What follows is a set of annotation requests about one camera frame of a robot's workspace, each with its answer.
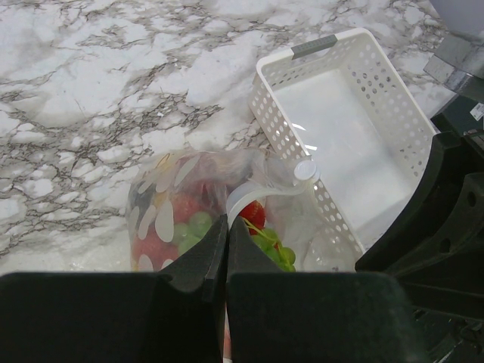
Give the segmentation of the clear zip top bag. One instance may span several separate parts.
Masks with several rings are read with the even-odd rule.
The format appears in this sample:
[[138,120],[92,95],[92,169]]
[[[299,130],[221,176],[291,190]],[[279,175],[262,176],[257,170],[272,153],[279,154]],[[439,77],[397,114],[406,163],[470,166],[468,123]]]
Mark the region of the clear zip top bag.
[[257,148],[179,150],[154,157],[141,166],[129,190],[130,249],[139,214],[135,208],[145,211],[157,194],[186,193],[229,224],[242,219],[241,212],[264,214],[265,227],[296,254],[296,271],[353,271],[363,250],[344,235],[345,225],[337,221],[318,179],[309,157],[287,160]]

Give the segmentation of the green grape bunch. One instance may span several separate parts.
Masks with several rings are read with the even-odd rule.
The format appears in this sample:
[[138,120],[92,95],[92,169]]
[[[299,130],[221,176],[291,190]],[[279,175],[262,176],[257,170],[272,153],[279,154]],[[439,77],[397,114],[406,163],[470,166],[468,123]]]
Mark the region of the green grape bunch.
[[[253,242],[281,269],[296,271],[294,266],[296,254],[289,247],[284,247],[273,229],[265,227],[265,215],[256,213],[249,216],[241,212],[239,216],[244,220],[252,236]],[[199,212],[192,215],[188,223],[175,225],[173,242],[178,246],[178,254],[182,255],[197,244],[208,232],[213,222],[209,214]]]

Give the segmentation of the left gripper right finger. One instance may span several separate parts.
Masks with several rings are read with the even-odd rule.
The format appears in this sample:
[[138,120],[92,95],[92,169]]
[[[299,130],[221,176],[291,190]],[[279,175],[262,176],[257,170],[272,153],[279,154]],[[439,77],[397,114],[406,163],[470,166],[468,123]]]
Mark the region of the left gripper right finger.
[[228,241],[235,362],[426,362],[407,296],[380,273],[285,272],[242,219]]

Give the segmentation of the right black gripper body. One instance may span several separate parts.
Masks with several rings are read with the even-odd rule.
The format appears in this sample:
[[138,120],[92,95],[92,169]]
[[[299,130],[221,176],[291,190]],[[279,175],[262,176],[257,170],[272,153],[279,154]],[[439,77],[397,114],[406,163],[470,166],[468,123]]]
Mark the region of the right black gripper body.
[[402,281],[432,362],[483,361],[483,280],[448,286]]

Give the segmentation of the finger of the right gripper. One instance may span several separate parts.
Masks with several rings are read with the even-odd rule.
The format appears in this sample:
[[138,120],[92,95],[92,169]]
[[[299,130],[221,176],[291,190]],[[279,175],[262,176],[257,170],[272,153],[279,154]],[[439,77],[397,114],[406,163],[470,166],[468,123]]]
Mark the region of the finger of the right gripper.
[[409,284],[483,285],[483,133],[433,137],[408,204],[357,261]]

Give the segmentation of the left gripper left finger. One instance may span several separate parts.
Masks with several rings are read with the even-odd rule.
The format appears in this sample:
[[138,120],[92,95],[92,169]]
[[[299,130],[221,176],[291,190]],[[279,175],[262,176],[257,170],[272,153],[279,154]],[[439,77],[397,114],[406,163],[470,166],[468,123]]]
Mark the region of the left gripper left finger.
[[159,272],[1,279],[3,362],[220,362],[228,221]]

